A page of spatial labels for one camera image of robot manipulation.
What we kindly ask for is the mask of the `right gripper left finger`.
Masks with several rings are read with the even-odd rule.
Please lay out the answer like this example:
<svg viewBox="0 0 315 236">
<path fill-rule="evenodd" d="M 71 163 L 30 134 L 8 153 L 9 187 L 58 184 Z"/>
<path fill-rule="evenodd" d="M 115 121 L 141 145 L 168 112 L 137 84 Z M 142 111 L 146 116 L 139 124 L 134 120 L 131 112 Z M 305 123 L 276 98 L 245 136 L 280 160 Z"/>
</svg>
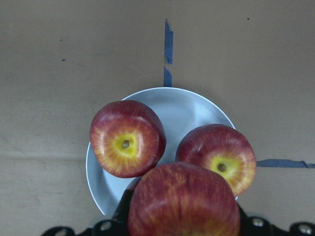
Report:
<svg viewBox="0 0 315 236">
<path fill-rule="evenodd" d="M 98 221 L 92 227 L 86 228 L 78 236 L 128 236 L 127 219 L 130 201 L 134 190 L 125 190 L 123 196 L 110 219 Z M 72 228 L 66 226 L 52 227 L 41 234 L 42 236 L 75 236 Z"/>
</svg>

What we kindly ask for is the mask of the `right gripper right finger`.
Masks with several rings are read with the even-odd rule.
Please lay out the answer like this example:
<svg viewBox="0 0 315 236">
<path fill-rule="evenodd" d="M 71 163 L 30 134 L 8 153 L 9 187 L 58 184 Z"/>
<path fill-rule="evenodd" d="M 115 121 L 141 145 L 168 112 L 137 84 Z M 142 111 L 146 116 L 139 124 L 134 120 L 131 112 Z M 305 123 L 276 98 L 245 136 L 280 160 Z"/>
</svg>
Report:
<svg viewBox="0 0 315 236">
<path fill-rule="evenodd" d="M 310 222 L 297 222 L 291 224 L 288 231 L 280 229 L 266 219 L 259 216 L 248 216 L 240 205 L 241 236 L 314 236 L 315 224 Z"/>
</svg>

